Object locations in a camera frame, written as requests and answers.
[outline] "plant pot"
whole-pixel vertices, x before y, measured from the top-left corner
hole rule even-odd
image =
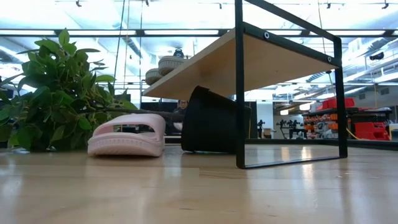
[[[197,86],[185,113],[181,147],[184,151],[235,153],[238,145],[235,101]],[[251,109],[245,107],[245,132]]]

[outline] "person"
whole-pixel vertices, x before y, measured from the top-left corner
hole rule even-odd
[[[187,100],[179,100],[177,108],[173,111],[174,113],[179,113],[185,115],[187,111],[188,101]]]
[[[262,125],[263,124],[265,124],[265,122],[263,122],[262,120],[260,120],[260,122],[257,123],[257,126],[258,126],[257,132],[259,134],[258,138],[262,138],[261,136],[262,136]]]
[[[173,112],[185,115],[185,112],[187,111],[187,106],[188,106],[188,101],[179,100],[177,108]],[[182,122],[173,122],[173,126],[178,132],[182,130]]]

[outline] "ceiling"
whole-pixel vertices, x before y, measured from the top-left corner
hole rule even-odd
[[[322,26],[324,29],[396,29],[398,28],[398,0],[388,1],[389,7],[382,9],[384,0],[336,0],[328,8],[326,1],[317,0],[273,0],[269,1],[278,7]],[[214,0],[160,0],[122,1],[122,0],[0,0],[0,29],[230,29],[234,27],[234,1]],[[244,21],[264,29],[299,29],[300,27],[285,21],[256,6],[244,3]],[[36,48],[34,42],[40,37],[0,37],[0,52],[16,56],[17,52]],[[78,48],[99,49],[101,53],[90,54],[89,60],[101,60],[108,69],[102,74],[115,74],[119,87],[137,88],[129,86],[127,82],[139,82],[144,78],[148,69],[156,67],[159,59],[165,55],[172,55],[176,48],[181,48],[185,55],[197,54],[211,44],[217,37],[128,37],[133,43],[126,45],[126,41],[117,37],[80,37],[74,38]],[[321,38],[294,37],[291,40],[311,47],[317,51],[333,55],[333,44]],[[352,56],[350,43],[356,38],[342,38],[344,58],[351,58],[345,62],[345,74],[352,75],[369,68],[363,55]],[[25,61],[23,55],[16,56]],[[18,63],[1,62],[2,72],[10,74],[16,72]],[[303,77],[292,82],[305,83],[310,77]],[[327,75],[312,77],[313,83],[329,83]],[[281,86],[270,86],[268,90],[276,90]],[[284,87],[287,94],[327,90],[323,85]]]

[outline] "ceiling light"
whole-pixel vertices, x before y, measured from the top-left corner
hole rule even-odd
[[[145,35],[216,35],[218,30],[145,30]]]
[[[300,35],[301,30],[271,30],[270,31],[276,35]]]
[[[55,35],[54,30],[0,30],[0,35]]]
[[[334,93],[325,93],[323,95],[317,96],[316,99],[327,99],[327,98],[331,98],[334,96],[335,96]]]
[[[378,83],[378,85],[394,86],[394,85],[398,85],[398,83]]]
[[[347,92],[344,92],[344,94],[355,93],[355,92],[357,92],[357,91],[359,91],[359,90],[363,90],[363,89],[365,89],[365,87],[355,88],[355,89],[353,89],[353,90],[349,90],[349,91],[347,91]]]
[[[102,36],[102,35],[135,35],[135,30],[69,30],[69,35]]]
[[[381,35],[384,30],[330,30],[333,35]]]
[[[310,110],[311,109],[311,104],[313,104],[313,103],[305,103],[303,105],[300,105],[299,108],[302,111]]]
[[[288,114],[289,114],[289,110],[280,111],[280,115],[288,115]]]
[[[374,81],[376,83],[379,83],[379,82],[385,82],[385,81],[388,81],[388,80],[393,80],[393,79],[396,79],[396,78],[398,78],[398,72],[394,72],[394,73],[387,74],[387,75],[382,75],[379,78],[375,78]]]

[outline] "basket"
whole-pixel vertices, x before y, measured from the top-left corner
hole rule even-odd
[[[164,56],[159,60],[159,74],[165,76],[184,62],[185,59],[180,57]]]
[[[157,68],[150,69],[145,74],[145,82],[148,85],[154,84],[157,80],[160,80],[161,78],[162,78],[162,76],[159,75],[159,70]]]

